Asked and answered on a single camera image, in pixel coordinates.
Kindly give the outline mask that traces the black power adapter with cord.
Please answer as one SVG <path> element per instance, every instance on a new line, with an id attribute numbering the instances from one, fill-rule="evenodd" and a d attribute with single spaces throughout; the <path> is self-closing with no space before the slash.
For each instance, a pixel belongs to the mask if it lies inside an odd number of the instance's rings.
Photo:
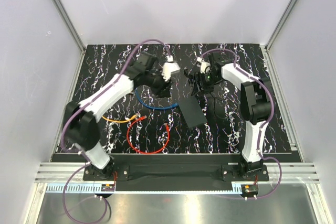
<path id="1" fill-rule="evenodd" d="M 217 97 L 214 97 L 212 94 L 211 94 L 211 97 L 205 97 L 204 95 L 191 95 L 191 94 L 187 94 L 187 96 L 184 96 L 182 98 L 180 98 L 179 100 L 183 99 L 183 98 L 187 98 L 187 97 L 196 97 L 197 100 L 198 100 L 198 103 L 200 105 L 200 107 L 203 109 L 202 105 L 208 105 L 208 100 L 211 99 L 212 102 L 213 102 L 213 115 L 207 115 L 207 113 L 204 113 L 206 119 L 207 119 L 207 123 L 210 123 L 210 124 L 214 124 L 214 123 L 228 123 L 230 121 L 230 118 L 221 118 L 219 116 L 216 115 L 216 110 L 215 110 L 215 105 L 216 105 L 216 101 L 218 100 L 221 100 L 220 98 L 217 98 Z"/>

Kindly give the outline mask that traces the black network switch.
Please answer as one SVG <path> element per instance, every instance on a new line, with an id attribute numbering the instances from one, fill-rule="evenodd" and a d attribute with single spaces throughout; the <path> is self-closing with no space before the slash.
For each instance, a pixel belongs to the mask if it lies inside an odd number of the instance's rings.
<path id="1" fill-rule="evenodd" d="M 207 123 L 207 119 L 196 97 L 187 97 L 179 100 L 179 111 L 189 129 L 193 129 Z"/>

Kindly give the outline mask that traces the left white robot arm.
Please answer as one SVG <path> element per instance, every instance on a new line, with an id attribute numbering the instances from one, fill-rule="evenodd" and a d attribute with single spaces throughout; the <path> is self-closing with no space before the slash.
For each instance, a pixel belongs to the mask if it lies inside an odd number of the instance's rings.
<path id="1" fill-rule="evenodd" d="M 162 68 L 154 70 L 156 61 L 156 56 L 141 53 L 96 93 L 81 102 L 69 102 L 65 107 L 61 146 L 64 147 L 66 141 L 73 144 L 103 180 L 113 175 L 114 160 L 100 143 L 98 123 L 116 102 L 139 86 L 151 88 L 160 98 L 170 96 L 171 77 L 180 67 L 168 56 Z"/>

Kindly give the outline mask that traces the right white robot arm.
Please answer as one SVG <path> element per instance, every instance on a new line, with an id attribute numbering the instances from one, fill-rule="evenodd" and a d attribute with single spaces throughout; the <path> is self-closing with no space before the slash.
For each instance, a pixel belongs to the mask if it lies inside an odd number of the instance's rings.
<path id="1" fill-rule="evenodd" d="M 246 122 L 244 147 L 238 162 L 238 174 L 244 180 L 250 180 L 263 168 L 262 146 L 266 128 L 271 121 L 275 105 L 269 91 L 270 80 L 261 79 L 243 70 L 234 61 L 224 60 L 211 49 L 196 59 L 199 71 L 192 76 L 194 95 L 211 93 L 221 81 L 228 81 L 240 90 L 240 113 Z"/>

